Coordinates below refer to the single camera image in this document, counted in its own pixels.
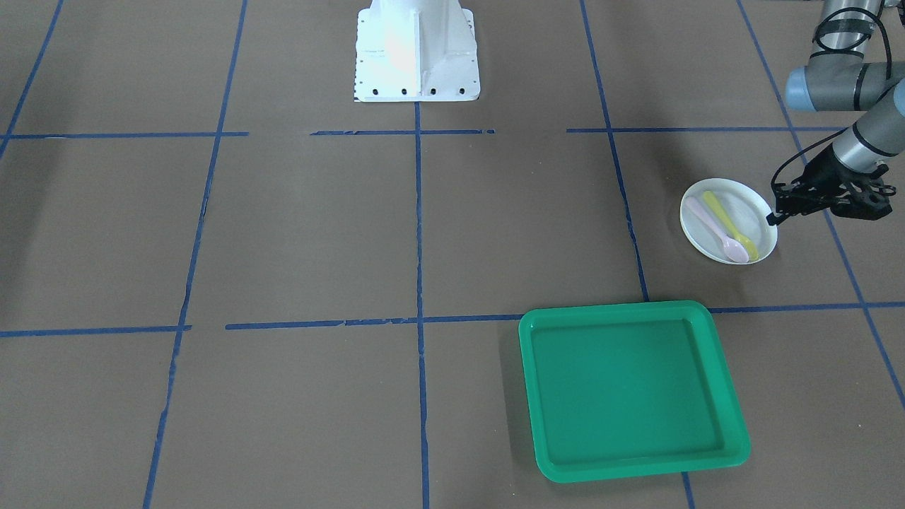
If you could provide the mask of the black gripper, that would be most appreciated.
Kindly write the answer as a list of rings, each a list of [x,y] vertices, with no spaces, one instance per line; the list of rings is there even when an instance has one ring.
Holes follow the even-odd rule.
[[[832,148],[826,148],[805,165],[801,177],[790,183],[772,183],[776,208],[766,216],[767,225],[779,226],[789,218],[811,215],[814,206],[859,204],[862,197],[854,184],[863,177],[841,162]]]

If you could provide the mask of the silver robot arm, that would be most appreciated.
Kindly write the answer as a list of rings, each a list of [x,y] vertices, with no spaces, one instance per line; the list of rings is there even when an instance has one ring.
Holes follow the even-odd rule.
[[[903,64],[892,57],[880,16],[889,1],[827,1],[805,66],[790,72],[785,99],[803,112],[859,112],[853,125],[819,141],[821,151],[789,183],[771,181],[778,226],[829,210],[876,221],[892,212],[889,161],[904,148]]]

